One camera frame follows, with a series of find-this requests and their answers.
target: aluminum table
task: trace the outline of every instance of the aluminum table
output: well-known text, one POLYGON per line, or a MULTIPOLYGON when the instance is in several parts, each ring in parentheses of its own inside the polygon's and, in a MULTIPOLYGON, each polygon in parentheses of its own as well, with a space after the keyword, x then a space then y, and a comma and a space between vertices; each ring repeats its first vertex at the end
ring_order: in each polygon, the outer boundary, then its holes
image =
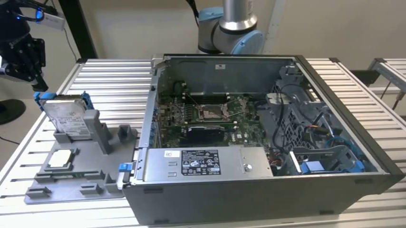
MULTIPOLYGON (((360 83, 341 63, 308 59, 336 96, 372 138, 406 172, 406 123, 360 83)), ((108 126, 129 124, 140 132, 150 81, 149 60, 90 59, 74 65, 57 93, 85 90, 100 120, 108 126)), ((23 204, 23 193, 43 163, 54 138, 53 125, 41 113, 0 172, 0 226, 138 227, 126 200, 23 204)), ((340 215, 184 225, 184 228, 376 228, 406 225, 406 179, 383 194, 363 197, 340 215)))

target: hard drive label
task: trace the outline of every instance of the hard drive label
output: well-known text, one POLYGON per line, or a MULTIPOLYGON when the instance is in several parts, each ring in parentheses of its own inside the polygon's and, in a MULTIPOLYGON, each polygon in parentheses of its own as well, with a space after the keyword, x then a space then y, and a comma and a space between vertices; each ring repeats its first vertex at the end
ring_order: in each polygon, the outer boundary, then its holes
POLYGON ((220 175, 217 150, 181 151, 181 174, 184 176, 220 175))
POLYGON ((67 136, 89 135, 88 127, 79 116, 57 117, 57 122, 67 136))

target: power supply label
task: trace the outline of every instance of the power supply label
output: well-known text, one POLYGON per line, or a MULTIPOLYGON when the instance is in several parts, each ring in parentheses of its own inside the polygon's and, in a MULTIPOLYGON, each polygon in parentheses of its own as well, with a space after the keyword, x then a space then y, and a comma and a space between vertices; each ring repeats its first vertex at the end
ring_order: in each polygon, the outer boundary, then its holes
POLYGON ((181 151, 181 174, 184 176, 220 175, 217 150, 181 151))

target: black cable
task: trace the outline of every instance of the black cable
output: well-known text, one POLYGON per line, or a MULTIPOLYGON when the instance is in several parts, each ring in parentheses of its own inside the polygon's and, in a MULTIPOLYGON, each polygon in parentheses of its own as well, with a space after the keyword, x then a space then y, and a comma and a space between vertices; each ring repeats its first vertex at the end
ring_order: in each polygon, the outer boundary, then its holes
POLYGON ((385 94, 385 90, 387 90, 387 88, 388 88, 389 85, 391 85, 391 82, 387 83, 387 86, 385 86, 385 88, 384 88, 384 90, 383 90, 383 93, 381 93, 381 95, 380 95, 380 100, 381 100, 381 98, 383 98, 383 96, 384 96, 384 94, 385 94))
POLYGON ((196 8, 196 2, 194 0, 185 0, 185 2, 188 3, 189 5, 189 8, 192 10, 192 14, 194 16, 194 22, 196 22, 196 25, 198 27, 198 22, 197 22, 197 18, 198 18, 198 11, 197 11, 197 8, 196 8))
POLYGON ((397 103, 399 103, 399 100, 396 100, 396 101, 393 102, 392 110, 396 108, 397 103))
POLYGON ((63 28, 63 35, 65 35, 65 40, 67 41, 67 45, 69 45, 69 48, 70 48, 70 51, 71 51, 71 54, 73 54, 73 57, 74 57, 74 62, 75 62, 77 61, 77 56, 75 56, 74 51, 71 49, 71 45, 70 45, 70 42, 69 42, 67 33, 65 31, 65 28, 63 28))
POLYGON ((301 124, 301 123, 295 123, 295 122, 289 122, 289 124, 284 127, 284 130, 282 130, 282 141, 281 141, 281 145, 282 145, 284 148, 291 144, 291 142, 289 142, 287 145, 284 145, 285 130, 287 130, 287 127, 288 127, 289 125, 293 125, 293 124, 295 124, 295 125, 301 125, 303 127, 305 127, 304 124, 301 124))
POLYGON ((297 84, 285 84, 284 86, 281 86, 281 88, 280 88, 280 90, 278 90, 278 91, 281 91, 281 90, 282 90, 282 88, 284 88, 284 87, 287 87, 287 86, 295 86, 295 87, 299 87, 300 89, 303 89, 303 90, 304 90, 304 88, 303 88, 301 86, 299 86, 297 84))
POLYGON ((17 142, 14 142, 13 140, 9 140, 9 139, 3 139, 1 136, 0 136, 0 139, 1 140, 3 140, 3 141, 6 141, 6 142, 9 142, 9 143, 13 143, 13 144, 17 144, 17 145, 19 145, 19 143, 17 143, 17 142))
POLYGON ((281 119, 282 119, 282 113, 284 113, 284 103, 282 103, 282 99, 281 99, 280 90, 278 90, 278 96, 280 96, 280 113, 278 113, 278 119, 277 119, 277 123, 276 123, 276 129, 272 134, 272 143, 273 143, 273 146, 280 150, 280 152, 285 153, 282 146, 276 145, 276 134, 277 134, 277 130, 281 125, 281 119))
POLYGON ((317 114, 317 116, 316 116, 313 122, 311 123, 311 125, 316 125, 316 124, 317 124, 317 121, 319 121, 319 119, 321 118, 323 114, 324 114, 323 112, 320 112, 320 113, 317 114))
POLYGON ((65 31, 65 28, 63 28, 63 36, 65 36, 65 40, 67 41, 67 45, 69 45, 69 48, 70 48, 70 51, 71 51, 71 54, 73 54, 73 57, 74 57, 74 62, 77 61, 77 56, 74 54, 74 51, 73 51, 73 48, 71 48, 71 45, 70 45, 70 42, 69 42, 69 38, 67 38, 67 32, 65 31))

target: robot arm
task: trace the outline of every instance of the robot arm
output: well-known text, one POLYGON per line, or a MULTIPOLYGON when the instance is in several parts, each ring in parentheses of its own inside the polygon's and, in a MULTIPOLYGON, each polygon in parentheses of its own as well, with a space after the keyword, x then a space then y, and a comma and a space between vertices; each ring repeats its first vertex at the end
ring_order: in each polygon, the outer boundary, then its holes
POLYGON ((222 7, 198 13, 200 52, 206 54, 257 54, 264 36, 256 30, 252 0, 222 0, 222 7))
POLYGON ((0 0, 0 77, 27 82, 39 92, 47 90, 41 71, 45 44, 30 37, 27 21, 42 21, 43 13, 57 15, 53 7, 33 0, 0 0), (22 7, 35 9, 35 18, 22 15, 22 7))

